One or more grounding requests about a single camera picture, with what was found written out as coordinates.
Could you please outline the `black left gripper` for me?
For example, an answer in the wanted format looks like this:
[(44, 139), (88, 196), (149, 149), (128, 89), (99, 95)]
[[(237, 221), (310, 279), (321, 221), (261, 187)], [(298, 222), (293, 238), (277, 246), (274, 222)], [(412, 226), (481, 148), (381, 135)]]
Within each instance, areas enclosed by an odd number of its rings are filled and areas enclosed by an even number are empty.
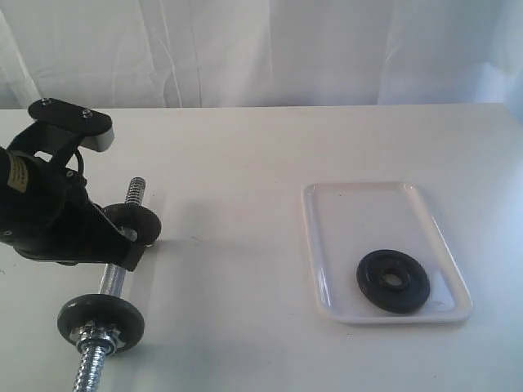
[(1, 150), (1, 241), (33, 260), (118, 261), (134, 271), (145, 246), (123, 249), (118, 229), (89, 199), (83, 139), (35, 122)]

